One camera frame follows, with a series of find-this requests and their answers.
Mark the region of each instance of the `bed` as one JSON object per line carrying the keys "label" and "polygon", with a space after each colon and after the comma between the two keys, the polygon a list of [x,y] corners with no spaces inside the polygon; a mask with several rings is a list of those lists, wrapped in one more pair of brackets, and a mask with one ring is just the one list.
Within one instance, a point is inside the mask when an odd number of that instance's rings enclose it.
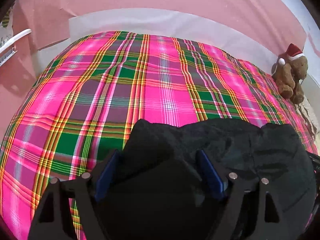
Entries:
{"label": "bed", "polygon": [[[18,240],[50,178],[74,179],[139,119],[183,126],[238,118],[291,124],[316,153],[304,120],[269,74],[203,43],[109,31],[75,41],[47,66],[13,117],[0,151],[0,215]],[[71,202],[79,239],[85,239]]]}

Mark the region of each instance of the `metal rivet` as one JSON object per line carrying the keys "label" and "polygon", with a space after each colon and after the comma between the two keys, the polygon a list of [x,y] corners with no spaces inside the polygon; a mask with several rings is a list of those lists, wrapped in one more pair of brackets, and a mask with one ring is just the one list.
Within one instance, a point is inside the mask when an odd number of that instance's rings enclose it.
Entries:
{"label": "metal rivet", "polygon": [[230,179],[236,179],[236,178],[238,178],[238,175],[234,172],[230,172],[229,177],[230,177]]}
{"label": "metal rivet", "polygon": [[267,185],[269,183],[269,180],[267,178],[262,178],[261,182],[265,185]]}
{"label": "metal rivet", "polygon": [[58,178],[52,178],[51,180],[50,180],[50,183],[51,184],[56,184],[58,182]]}
{"label": "metal rivet", "polygon": [[88,173],[88,172],[82,173],[81,177],[83,179],[88,179],[88,178],[90,178],[90,173]]}

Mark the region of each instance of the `white pom-pom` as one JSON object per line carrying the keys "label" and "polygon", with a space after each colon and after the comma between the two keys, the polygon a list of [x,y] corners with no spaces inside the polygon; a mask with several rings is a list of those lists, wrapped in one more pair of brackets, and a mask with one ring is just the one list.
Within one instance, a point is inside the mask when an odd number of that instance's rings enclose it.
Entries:
{"label": "white pom-pom", "polygon": [[280,66],[284,66],[284,65],[285,65],[285,61],[284,61],[283,58],[280,58],[280,59],[279,59],[279,65],[280,65]]}

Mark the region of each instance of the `red hat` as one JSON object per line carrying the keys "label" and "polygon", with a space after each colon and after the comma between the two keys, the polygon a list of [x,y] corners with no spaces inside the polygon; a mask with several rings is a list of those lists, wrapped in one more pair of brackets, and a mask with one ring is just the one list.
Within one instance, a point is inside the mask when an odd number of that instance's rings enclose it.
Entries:
{"label": "red hat", "polygon": [[289,45],[286,53],[288,55],[288,59],[291,61],[304,56],[302,51],[296,45],[294,45],[292,43]]}

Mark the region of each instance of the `white plastic handle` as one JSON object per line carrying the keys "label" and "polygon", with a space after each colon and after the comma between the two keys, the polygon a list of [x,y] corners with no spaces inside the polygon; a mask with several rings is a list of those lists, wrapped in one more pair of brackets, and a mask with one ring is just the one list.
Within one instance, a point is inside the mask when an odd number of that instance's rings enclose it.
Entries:
{"label": "white plastic handle", "polygon": [[31,33],[31,29],[26,29],[17,35],[14,35],[11,39],[9,39],[1,48],[0,48],[0,54],[4,52],[7,48],[12,46],[18,39],[21,39],[23,36],[26,36],[27,34]]}

